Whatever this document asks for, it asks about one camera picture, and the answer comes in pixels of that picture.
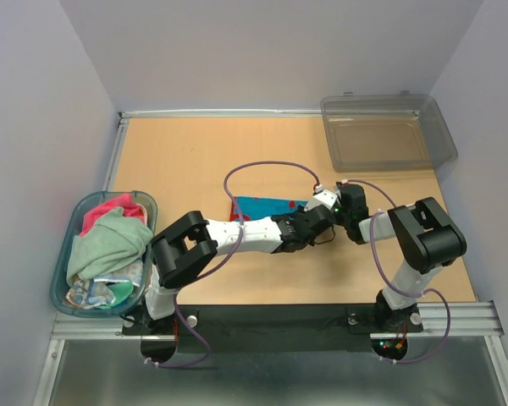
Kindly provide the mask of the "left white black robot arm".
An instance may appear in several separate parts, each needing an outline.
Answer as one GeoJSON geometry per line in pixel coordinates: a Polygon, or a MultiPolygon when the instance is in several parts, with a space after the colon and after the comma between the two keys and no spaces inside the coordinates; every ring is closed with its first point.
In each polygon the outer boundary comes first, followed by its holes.
{"type": "Polygon", "coordinates": [[[243,223],[209,220],[200,211],[186,213],[150,242],[153,268],[142,323],[151,332],[165,332],[174,296],[199,279],[214,258],[222,256],[226,263],[242,252],[293,253],[314,245],[335,223],[334,212],[326,206],[243,223]]]}

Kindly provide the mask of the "mint green towel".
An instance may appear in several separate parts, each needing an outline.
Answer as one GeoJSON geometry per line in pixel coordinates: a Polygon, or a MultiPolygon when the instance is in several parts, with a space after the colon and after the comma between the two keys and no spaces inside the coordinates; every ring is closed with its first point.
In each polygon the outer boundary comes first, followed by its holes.
{"type": "Polygon", "coordinates": [[[67,266],[67,284],[75,276],[92,279],[117,271],[140,259],[153,231],[137,218],[124,217],[117,207],[98,218],[85,236],[73,238],[67,266]]]}

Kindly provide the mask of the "red blue cat towel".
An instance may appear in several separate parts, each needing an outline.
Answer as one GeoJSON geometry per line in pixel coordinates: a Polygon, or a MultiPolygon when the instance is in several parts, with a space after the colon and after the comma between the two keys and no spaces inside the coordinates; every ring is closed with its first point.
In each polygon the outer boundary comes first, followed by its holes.
{"type": "Polygon", "coordinates": [[[305,206],[307,204],[306,200],[252,196],[237,196],[235,199],[240,206],[245,221],[257,221],[264,217],[290,214],[297,211],[300,206],[305,206]]]}

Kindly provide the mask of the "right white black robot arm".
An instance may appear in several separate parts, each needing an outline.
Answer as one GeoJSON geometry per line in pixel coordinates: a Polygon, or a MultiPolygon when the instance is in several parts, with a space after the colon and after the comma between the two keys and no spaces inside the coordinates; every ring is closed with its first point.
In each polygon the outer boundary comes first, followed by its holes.
{"type": "Polygon", "coordinates": [[[360,184],[340,181],[335,188],[340,196],[340,209],[335,211],[337,223],[351,241],[370,246],[385,283],[373,304],[350,317],[367,332],[392,332],[410,326],[417,301],[427,292],[433,277],[467,252],[464,234],[433,197],[409,206],[391,201],[391,209],[370,215],[360,184]],[[376,250],[376,243],[385,239],[396,239],[403,257],[392,279],[385,274],[376,250]]]}

